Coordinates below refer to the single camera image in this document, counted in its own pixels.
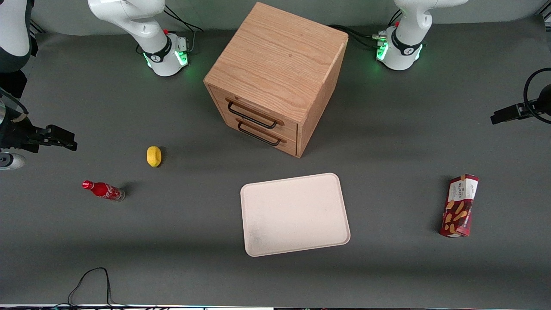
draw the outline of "wooden cabinet top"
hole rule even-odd
[[[304,123],[348,35],[257,2],[204,81]]]

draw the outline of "black cable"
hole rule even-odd
[[[107,269],[103,268],[103,267],[97,267],[97,268],[93,268],[93,269],[90,269],[88,271],[86,271],[84,273],[84,275],[82,275],[82,277],[80,278],[80,281],[78,281],[78,284],[77,286],[71,291],[71,293],[69,293],[69,295],[67,296],[67,304],[69,304],[70,306],[76,306],[75,304],[73,304],[71,301],[73,299],[73,295],[74,293],[78,290],[78,288],[80,287],[80,285],[82,284],[82,281],[84,280],[84,278],[86,277],[87,274],[89,274],[90,272],[94,271],[94,270],[103,270],[105,272],[105,279],[107,280],[107,294],[105,296],[105,300],[107,302],[107,304],[111,307],[113,307],[112,303],[114,304],[120,304],[120,303],[117,303],[113,300],[113,298],[111,297],[111,282],[109,281],[109,273],[107,272]]]
[[[164,12],[166,13],[166,15],[168,15],[168,16],[170,16],[170,17],[176,19],[176,20],[179,21],[179,22],[182,22],[191,32],[194,32],[193,29],[191,29],[191,27],[190,27],[189,25],[187,25],[187,24],[186,24],[183,20],[181,20],[180,18],[170,15],[170,13],[167,12],[167,11],[164,11]]]
[[[0,93],[5,95],[9,99],[11,99],[11,101],[15,102],[18,106],[20,106],[24,114],[29,115],[29,111],[27,111],[27,108],[21,102],[19,102],[19,100],[17,100],[14,96],[6,92],[2,87],[0,87]]]
[[[136,44],[136,54],[142,55],[143,54],[143,49],[142,49],[142,52],[139,52],[138,48],[140,48],[140,45]]]
[[[370,35],[366,35],[366,34],[363,34],[363,33],[361,33],[361,32],[358,32],[358,31],[356,31],[356,30],[354,30],[354,29],[352,29],[352,28],[350,28],[350,27],[346,27],[346,26],[342,26],[342,25],[335,25],[335,24],[329,25],[329,27],[335,28],[335,29],[339,29],[339,30],[342,30],[342,31],[344,31],[344,32],[346,32],[346,33],[353,33],[353,34],[355,34],[355,35],[357,35],[357,36],[361,36],[362,38],[371,39],[371,36],[370,36]]]
[[[551,124],[551,120],[544,119],[543,117],[537,115],[536,112],[534,111],[534,109],[532,108],[532,106],[530,105],[530,103],[528,102],[528,88],[530,87],[530,83],[532,82],[532,79],[534,79],[534,77],[536,75],[538,75],[542,72],[545,72],[545,71],[551,71],[551,68],[539,69],[538,71],[535,71],[534,73],[532,73],[532,75],[530,75],[528,80],[526,80],[526,84],[524,84],[524,92],[522,93],[522,95],[523,95],[523,98],[524,98],[524,105],[528,108],[528,111],[530,111],[532,116],[534,116],[536,119],[538,119],[542,122]]]
[[[337,30],[340,30],[340,31],[343,31],[343,32],[346,32],[348,35],[350,35],[350,37],[352,37],[352,39],[356,40],[359,44],[362,44],[363,46],[365,47],[369,47],[369,48],[373,48],[373,49],[378,49],[379,47],[378,46],[375,46],[375,45],[369,45],[363,41],[360,40],[360,38],[367,38],[367,39],[371,39],[371,36],[368,36],[368,35],[365,35],[363,33],[360,33],[352,28],[349,28],[349,27],[346,27],[346,26],[341,26],[341,25],[329,25],[328,27],[331,27],[331,28],[334,28],[334,29],[337,29]]]
[[[178,16],[178,14],[176,14],[171,8],[169,8],[169,6],[166,6],[166,5],[165,5],[165,7],[170,11],[170,13],[174,14],[174,16],[172,16],[172,15],[170,15],[168,12],[165,11],[165,13],[168,14],[169,16],[171,16],[172,18],[175,18],[175,19],[181,21],[181,22],[184,23],[188,28],[191,26],[191,27],[194,27],[194,28],[198,29],[198,30],[201,31],[201,32],[204,32],[203,28],[198,27],[198,26],[195,26],[195,25],[193,25],[193,24],[190,24],[190,23],[185,22],[184,20],[182,20],[182,19]]]
[[[398,11],[396,11],[396,13],[394,13],[394,15],[392,16],[392,18],[390,19],[390,22],[388,22],[388,25],[389,25],[389,26],[392,25],[392,23],[393,23],[396,19],[398,19],[398,17],[400,17],[400,15],[402,15],[402,10],[399,9]]]

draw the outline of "green led light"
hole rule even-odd
[[[423,44],[419,47],[419,51],[417,52],[417,56],[415,56],[415,60],[419,59],[419,54],[421,54],[421,50],[423,49]]]
[[[151,63],[149,63],[149,59],[147,59],[145,53],[143,53],[143,57],[145,58],[145,61],[147,61],[147,66],[151,68]]]
[[[187,65],[187,53],[174,51],[174,55],[176,55],[176,57],[178,58],[178,61],[182,66]]]
[[[377,51],[377,58],[379,60],[385,59],[387,51],[388,51],[388,43],[385,42],[381,47],[379,47],[379,50]]]

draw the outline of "bottle cap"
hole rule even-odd
[[[92,189],[94,187],[94,182],[92,181],[84,181],[82,182],[82,188],[85,188],[85,189]]]

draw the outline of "lemon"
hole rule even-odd
[[[151,167],[157,167],[161,164],[161,150],[156,146],[150,146],[147,149],[147,163]]]

